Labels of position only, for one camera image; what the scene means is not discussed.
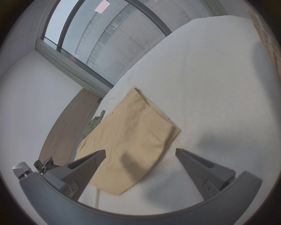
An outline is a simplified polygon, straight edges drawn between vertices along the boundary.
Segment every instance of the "folded garment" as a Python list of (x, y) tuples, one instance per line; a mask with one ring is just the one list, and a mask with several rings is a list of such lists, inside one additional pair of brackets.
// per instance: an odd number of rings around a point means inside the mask
[(78, 146), (76, 159), (105, 149), (91, 183), (120, 195), (157, 162), (180, 129), (134, 86)]
[(93, 131), (93, 129), (95, 129), (97, 127), (97, 125), (100, 124), (104, 114), (105, 114), (105, 111), (103, 110), (101, 112), (100, 116), (95, 116), (95, 118), (92, 119), (92, 121), (89, 123), (89, 125), (86, 127), (86, 129), (84, 130), (84, 132), (82, 134), (83, 139), (85, 137), (87, 137)]

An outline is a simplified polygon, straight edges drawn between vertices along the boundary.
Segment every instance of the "brown wooden headboard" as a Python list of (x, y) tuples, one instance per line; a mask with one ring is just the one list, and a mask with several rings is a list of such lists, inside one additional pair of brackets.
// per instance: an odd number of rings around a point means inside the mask
[(39, 155), (44, 161), (50, 156), (54, 163), (62, 166), (68, 163), (77, 141), (81, 139), (83, 129), (92, 119), (93, 110), (99, 97), (86, 89), (82, 89), (67, 105), (53, 125)]

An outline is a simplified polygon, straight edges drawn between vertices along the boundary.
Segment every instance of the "white sheet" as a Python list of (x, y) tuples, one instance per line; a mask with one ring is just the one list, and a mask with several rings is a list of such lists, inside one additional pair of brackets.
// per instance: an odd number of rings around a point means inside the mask
[(236, 175), (248, 170), (263, 179), (236, 224), (249, 219), (281, 170), (280, 82), (251, 21), (221, 16), (182, 26), (118, 81), (95, 116), (102, 110), (109, 114), (133, 85), (182, 131), (160, 163), (124, 194), (101, 191), (96, 198), (96, 191), (86, 191), (80, 201), (131, 215), (166, 213), (199, 203), (202, 197), (175, 156), (175, 149), (183, 148), (234, 169)]

